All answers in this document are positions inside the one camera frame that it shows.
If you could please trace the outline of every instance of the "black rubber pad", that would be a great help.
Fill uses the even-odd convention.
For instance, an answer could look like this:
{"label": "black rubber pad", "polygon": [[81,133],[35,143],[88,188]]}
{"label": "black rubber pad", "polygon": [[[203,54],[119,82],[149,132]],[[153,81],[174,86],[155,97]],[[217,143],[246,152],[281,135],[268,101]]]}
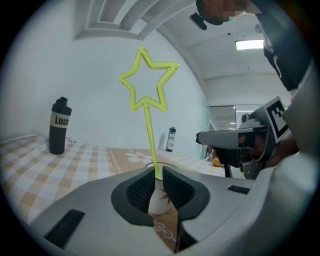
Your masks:
{"label": "black rubber pad", "polygon": [[45,239],[60,248],[64,248],[84,215],[84,212],[74,209],[69,210],[45,236]]}
{"label": "black rubber pad", "polygon": [[228,190],[234,191],[234,192],[238,192],[241,194],[248,194],[250,191],[250,188],[246,188],[246,187],[242,187],[242,186],[235,186],[235,185],[231,185],[230,187],[228,187]]}

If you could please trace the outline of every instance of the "checkered tablecloth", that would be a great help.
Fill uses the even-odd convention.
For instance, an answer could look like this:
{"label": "checkered tablecloth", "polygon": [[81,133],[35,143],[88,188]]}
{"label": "checkered tablecloth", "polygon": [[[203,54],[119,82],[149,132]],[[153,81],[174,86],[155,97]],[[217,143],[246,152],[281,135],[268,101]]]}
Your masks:
{"label": "checkered tablecloth", "polygon": [[[158,162],[193,172],[225,176],[211,162],[157,150]],[[65,141],[65,152],[49,152],[47,137],[34,134],[0,143],[1,185],[12,209],[31,223],[44,209],[84,183],[144,168],[150,150],[118,149]]]}

